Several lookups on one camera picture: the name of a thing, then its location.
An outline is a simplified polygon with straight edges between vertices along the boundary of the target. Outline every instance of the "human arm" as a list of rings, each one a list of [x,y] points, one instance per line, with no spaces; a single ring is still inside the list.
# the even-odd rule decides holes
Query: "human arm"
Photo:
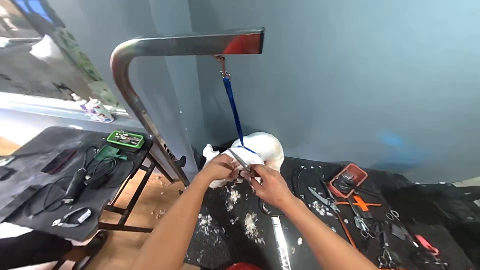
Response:
[[[213,158],[155,226],[132,270],[180,269],[208,185],[213,180],[234,174],[236,166],[233,159],[225,154]]]
[[[253,178],[251,180],[257,196],[282,210],[295,224],[323,269],[377,269],[362,253],[333,232],[296,198],[279,172],[258,164],[251,165],[251,168],[263,179],[263,184]]]

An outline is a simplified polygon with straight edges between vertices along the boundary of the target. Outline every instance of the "blue grooming loop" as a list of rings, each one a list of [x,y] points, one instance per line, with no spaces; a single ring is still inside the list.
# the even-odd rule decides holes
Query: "blue grooming loop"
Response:
[[[227,96],[230,101],[230,107],[232,107],[233,118],[235,119],[235,125],[237,127],[237,133],[239,135],[239,139],[241,143],[241,146],[238,146],[238,147],[245,148],[248,151],[252,152],[253,154],[256,154],[254,151],[252,151],[251,149],[248,149],[243,144],[243,132],[241,131],[241,124],[240,124],[239,114],[237,112],[237,106],[235,106],[235,100],[233,99],[232,85],[230,83],[230,74],[228,74],[227,71],[225,71],[225,57],[217,56],[216,58],[218,61],[222,63],[223,84],[225,85],[225,90],[227,91]]]

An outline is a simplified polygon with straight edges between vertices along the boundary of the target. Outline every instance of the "plastic bottle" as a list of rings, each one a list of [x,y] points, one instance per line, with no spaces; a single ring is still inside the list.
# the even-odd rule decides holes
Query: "plastic bottle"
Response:
[[[95,120],[95,121],[98,121],[98,118],[95,116],[95,111],[94,110],[89,110],[86,106],[87,104],[87,101],[85,99],[82,99],[81,97],[79,97],[77,94],[75,93],[71,93],[71,96],[73,98],[73,100],[76,101],[77,105],[82,108],[82,110],[84,111],[84,113],[88,116],[90,116],[90,118],[92,120]]]
[[[102,102],[98,99],[90,98],[90,101],[87,102],[85,105],[87,109],[93,110],[95,112],[95,116],[98,118],[100,122],[109,123],[115,120],[110,112],[105,109]]]

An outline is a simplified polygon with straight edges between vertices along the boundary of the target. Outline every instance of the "blue leash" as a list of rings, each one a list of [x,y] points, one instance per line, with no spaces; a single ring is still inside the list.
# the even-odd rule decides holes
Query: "blue leash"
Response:
[[[241,124],[240,124],[239,114],[237,112],[237,106],[235,106],[235,100],[233,99],[233,91],[232,91],[232,85],[230,83],[230,75],[226,72],[224,72],[223,84],[225,85],[225,90],[227,91],[227,96],[230,101],[230,106],[232,107],[233,118],[235,119],[235,125],[237,127],[237,133],[239,134],[239,138],[240,138],[241,146],[238,146],[238,147],[243,147],[248,151],[252,152],[253,154],[256,154],[254,151],[246,148],[243,145],[243,132],[241,131]]]

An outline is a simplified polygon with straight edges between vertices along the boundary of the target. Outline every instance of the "hand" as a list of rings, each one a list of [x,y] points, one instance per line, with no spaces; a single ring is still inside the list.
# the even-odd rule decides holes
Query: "hand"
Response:
[[[260,164],[251,164],[250,169],[255,171],[263,180],[263,184],[259,184],[252,177],[250,183],[255,189],[256,195],[265,202],[278,209],[282,209],[285,205],[288,205],[293,199],[295,199],[295,196],[290,192],[285,179],[283,179],[279,172]]]
[[[200,173],[210,179],[220,180],[225,178],[236,178],[239,171],[236,169],[240,163],[226,154],[214,157]]]

